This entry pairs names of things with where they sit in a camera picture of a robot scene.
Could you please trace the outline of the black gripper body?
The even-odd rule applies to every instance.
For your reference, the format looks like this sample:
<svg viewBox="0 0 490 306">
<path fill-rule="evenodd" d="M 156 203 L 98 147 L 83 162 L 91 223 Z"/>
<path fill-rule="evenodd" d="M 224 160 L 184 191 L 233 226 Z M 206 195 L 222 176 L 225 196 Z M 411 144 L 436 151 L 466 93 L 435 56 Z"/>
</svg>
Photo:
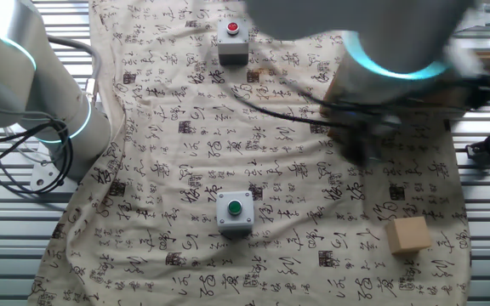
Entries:
<svg viewBox="0 0 490 306">
<path fill-rule="evenodd" d="M 393 133 L 393 116 L 374 116 L 354 120 L 348 127 L 329 128 L 329 137 L 338 145 L 340 155 L 358 167 L 381 162 L 380 140 Z"/>
</svg>

